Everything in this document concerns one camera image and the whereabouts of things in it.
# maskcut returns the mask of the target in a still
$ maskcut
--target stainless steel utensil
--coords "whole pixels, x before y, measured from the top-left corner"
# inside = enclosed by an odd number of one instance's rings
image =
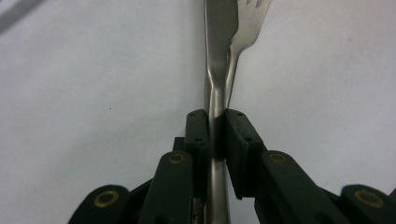
[[[238,0],[238,31],[231,40],[227,71],[225,107],[230,105],[236,65],[241,52],[252,46],[259,36],[270,0]]]
[[[236,0],[205,0],[205,112],[211,150],[207,183],[206,223],[230,223],[224,144],[227,52],[238,29]]]

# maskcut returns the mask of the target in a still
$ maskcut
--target white surface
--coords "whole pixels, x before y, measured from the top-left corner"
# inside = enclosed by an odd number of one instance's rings
[[[231,108],[319,186],[390,193],[395,43],[395,1],[274,0]],[[0,222],[66,223],[92,190],[150,179],[202,108],[204,71],[203,1],[39,6],[0,35]],[[258,223],[230,195],[233,223]]]

